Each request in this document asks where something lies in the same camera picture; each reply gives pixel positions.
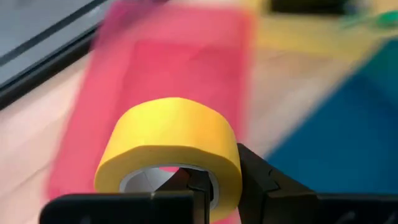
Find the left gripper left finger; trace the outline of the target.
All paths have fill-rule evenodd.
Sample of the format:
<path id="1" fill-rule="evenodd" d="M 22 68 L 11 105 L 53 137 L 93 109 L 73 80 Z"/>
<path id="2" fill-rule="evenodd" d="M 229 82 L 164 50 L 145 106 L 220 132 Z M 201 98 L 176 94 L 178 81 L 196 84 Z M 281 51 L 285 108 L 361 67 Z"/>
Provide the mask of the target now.
<path id="1" fill-rule="evenodd" d="M 207 171 L 179 168 L 158 191 L 174 191 L 172 195 L 190 191 L 192 193 L 192 224 L 210 224 L 210 202 L 213 199 L 213 186 Z"/>

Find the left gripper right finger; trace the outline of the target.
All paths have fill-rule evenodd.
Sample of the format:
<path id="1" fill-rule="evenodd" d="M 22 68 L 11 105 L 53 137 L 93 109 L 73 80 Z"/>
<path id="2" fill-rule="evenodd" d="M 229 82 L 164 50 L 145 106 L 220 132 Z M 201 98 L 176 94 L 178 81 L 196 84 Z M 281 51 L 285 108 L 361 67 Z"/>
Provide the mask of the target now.
<path id="1" fill-rule="evenodd" d="M 314 191 L 283 174 L 244 144 L 238 144 L 243 191 L 238 205 L 242 224 L 314 224 Z"/>

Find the yellow tape roll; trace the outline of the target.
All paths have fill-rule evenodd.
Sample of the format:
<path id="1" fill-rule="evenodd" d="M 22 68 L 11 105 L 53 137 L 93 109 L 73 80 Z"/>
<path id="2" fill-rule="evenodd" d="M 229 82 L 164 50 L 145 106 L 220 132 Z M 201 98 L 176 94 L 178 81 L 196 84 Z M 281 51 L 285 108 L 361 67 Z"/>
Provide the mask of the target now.
<path id="1" fill-rule="evenodd" d="M 163 167 L 206 171 L 213 185 L 210 221 L 229 216 L 242 192 L 234 131 L 215 110 L 185 98 L 148 101 L 116 123 L 95 174 L 97 192 L 147 192 L 169 178 Z"/>

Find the black stapler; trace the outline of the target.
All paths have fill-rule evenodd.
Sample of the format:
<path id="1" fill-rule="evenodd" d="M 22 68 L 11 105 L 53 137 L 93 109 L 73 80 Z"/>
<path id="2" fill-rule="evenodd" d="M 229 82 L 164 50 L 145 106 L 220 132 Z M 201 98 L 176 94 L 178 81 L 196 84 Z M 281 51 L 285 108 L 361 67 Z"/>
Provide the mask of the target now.
<path id="1" fill-rule="evenodd" d="M 272 12 L 343 15 L 349 0 L 269 0 Z"/>

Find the green mini stapler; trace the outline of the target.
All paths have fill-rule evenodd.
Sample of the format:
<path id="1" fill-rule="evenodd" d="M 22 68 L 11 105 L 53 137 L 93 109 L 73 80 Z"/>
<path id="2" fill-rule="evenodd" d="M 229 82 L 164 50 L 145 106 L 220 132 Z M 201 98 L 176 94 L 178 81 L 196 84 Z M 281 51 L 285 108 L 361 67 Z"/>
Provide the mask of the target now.
<path id="1" fill-rule="evenodd" d="M 387 11 L 376 15 L 359 12 L 345 16 L 341 21 L 344 28 L 365 25 L 376 29 L 398 29 L 398 10 Z"/>

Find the blue plastic tray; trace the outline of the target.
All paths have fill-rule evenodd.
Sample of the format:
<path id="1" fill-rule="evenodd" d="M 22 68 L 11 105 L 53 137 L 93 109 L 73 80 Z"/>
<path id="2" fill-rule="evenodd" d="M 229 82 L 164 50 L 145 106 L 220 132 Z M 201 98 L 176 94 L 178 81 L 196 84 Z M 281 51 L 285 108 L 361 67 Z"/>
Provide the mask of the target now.
<path id="1" fill-rule="evenodd" d="M 398 39 L 340 85 L 267 160 L 319 192 L 398 194 Z"/>

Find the pink plastic tray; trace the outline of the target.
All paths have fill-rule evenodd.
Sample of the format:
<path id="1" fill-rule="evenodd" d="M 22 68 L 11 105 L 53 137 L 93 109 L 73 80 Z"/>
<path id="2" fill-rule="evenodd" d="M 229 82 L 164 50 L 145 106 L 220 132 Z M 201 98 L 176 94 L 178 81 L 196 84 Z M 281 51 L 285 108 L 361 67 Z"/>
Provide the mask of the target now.
<path id="1" fill-rule="evenodd" d="M 136 105 L 185 98 L 221 114 L 236 138 L 251 21 L 236 8 L 116 2 L 60 143 L 40 224 L 192 224 L 192 193 L 95 190 L 96 170 L 120 117 Z"/>

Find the yellow plastic tray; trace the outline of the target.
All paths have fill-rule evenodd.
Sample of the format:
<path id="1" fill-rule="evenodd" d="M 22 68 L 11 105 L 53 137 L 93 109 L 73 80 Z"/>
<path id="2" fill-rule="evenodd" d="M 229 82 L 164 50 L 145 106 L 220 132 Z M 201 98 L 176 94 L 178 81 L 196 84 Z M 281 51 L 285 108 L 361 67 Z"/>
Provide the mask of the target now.
<path id="1" fill-rule="evenodd" d="M 356 60 L 398 29 L 380 29 L 366 22 L 351 25 L 337 17 L 272 14 L 269 0 L 244 0 L 256 15 L 257 45 L 275 49 Z"/>

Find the black aluminium table frame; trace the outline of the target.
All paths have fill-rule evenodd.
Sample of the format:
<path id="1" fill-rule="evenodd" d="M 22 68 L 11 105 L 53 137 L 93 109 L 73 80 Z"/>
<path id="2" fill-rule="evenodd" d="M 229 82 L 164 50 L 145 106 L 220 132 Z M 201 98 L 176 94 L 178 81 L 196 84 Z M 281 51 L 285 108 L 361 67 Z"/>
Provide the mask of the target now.
<path id="1" fill-rule="evenodd" d="M 0 54 L 0 110 L 87 54 L 102 20 L 62 19 Z"/>

